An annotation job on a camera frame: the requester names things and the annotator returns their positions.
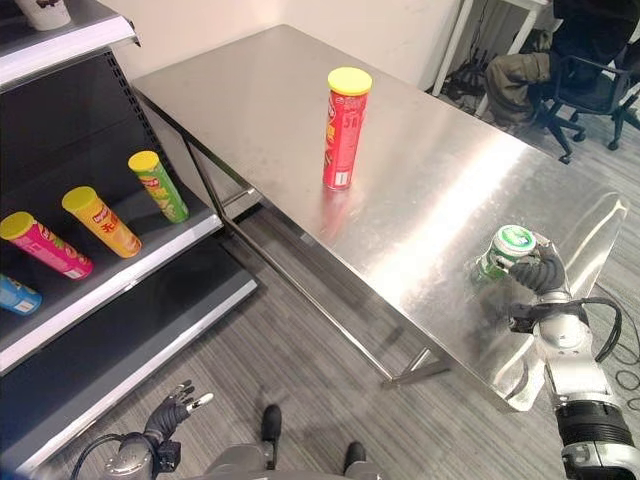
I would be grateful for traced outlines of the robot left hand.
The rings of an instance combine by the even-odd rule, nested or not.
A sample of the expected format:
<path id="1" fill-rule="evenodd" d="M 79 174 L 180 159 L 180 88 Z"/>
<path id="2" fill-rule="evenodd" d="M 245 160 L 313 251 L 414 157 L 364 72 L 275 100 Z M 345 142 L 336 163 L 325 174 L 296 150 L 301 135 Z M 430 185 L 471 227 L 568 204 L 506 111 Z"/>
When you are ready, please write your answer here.
<path id="1" fill-rule="evenodd" d="M 197 398 L 192 397 L 194 391 L 195 386 L 191 380 L 178 384 L 153 410 L 144 426 L 143 434 L 156 443 L 169 440 L 183 421 L 214 398 L 212 392 Z"/>

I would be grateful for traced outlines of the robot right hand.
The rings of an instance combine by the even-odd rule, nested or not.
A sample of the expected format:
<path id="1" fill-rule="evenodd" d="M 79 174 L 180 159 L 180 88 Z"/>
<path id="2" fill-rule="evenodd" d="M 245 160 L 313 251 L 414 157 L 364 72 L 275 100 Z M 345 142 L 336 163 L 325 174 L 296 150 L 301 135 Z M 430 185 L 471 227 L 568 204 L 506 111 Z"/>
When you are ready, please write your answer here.
<path id="1" fill-rule="evenodd" d="M 508 274 L 520 285 L 545 296 L 554 292 L 569 295 L 567 275 L 564 263 L 553 242 L 538 244 L 533 257 L 518 260 L 509 269 Z"/>

